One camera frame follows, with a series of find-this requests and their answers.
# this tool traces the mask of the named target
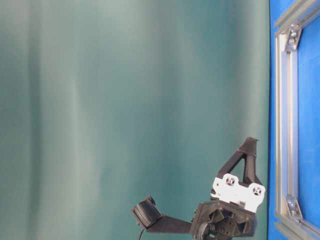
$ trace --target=green fabric backdrop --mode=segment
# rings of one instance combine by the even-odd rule
[[[3,0],[0,49],[0,239],[133,240],[147,195],[190,221],[247,136],[267,187],[268,1]]]

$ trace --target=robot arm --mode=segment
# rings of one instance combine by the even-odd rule
[[[265,187],[256,176],[257,140],[248,137],[223,165],[214,179],[210,201],[200,203],[192,222],[160,213],[151,196],[131,211],[149,233],[190,234],[197,240],[231,240],[252,237],[256,230],[256,211],[263,202]],[[231,171],[244,159],[243,179]]]

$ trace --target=bolt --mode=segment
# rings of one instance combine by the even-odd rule
[[[254,188],[252,191],[253,191],[253,194],[256,196],[261,195],[261,192],[262,192],[260,187]]]
[[[291,209],[294,209],[296,207],[296,205],[292,201],[290,201],[288,204],[289,204],[289,208]]]
[[[291,38],[295,38],[297,36],[297,32],[296,31],[292,31],[290,34]]]
[[[228,177],[225,182],[227,185],[233,186],[235,184],[235,179],[233,177]]]
[[[291,24],[291,27],[297,29],[299,27],[299,24]]]
[[[290,38],[288,41],[289,44],[294,44],[295,43],[295,39],[294,38]]]
[[[297,211],[296,210],[291,210],[291,216],[294,217],[296,216]]]

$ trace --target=white bracket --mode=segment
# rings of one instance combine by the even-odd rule
[[[214,179],[213,198],[218,198],[226,203],[234,203],[239,207],[255,213],[259,205],[264,201],[266,189],[264,186],[251,183],[248,187],[241,186],[239,179],[230,173],[223,175],[223,178]]]

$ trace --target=black 3d-printed part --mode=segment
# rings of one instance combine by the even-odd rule
[[[256,176],[257,140],[248,137],[223,165],[217,174],[222,179],[230,173],[241,159],[245,160],[243,181],[261,184]],[[254,212],[234,204],[212,198],[198,205],[192,223],[161,214],[151,196],[139,202],[132,210],[138,225],[149,233],[191,234],[197,240],[231,240],[233,237],[252,237],[257,219]]]
[[[232,157],[220,168],[216,177],[222,179],[225,174],[231,173],[240,160],[244,159],[243,180],[239,182],[239,184],[245,187],[252,183],[262,185],[256,176],[257,141],[258,140],[253,137],[248,137]]]

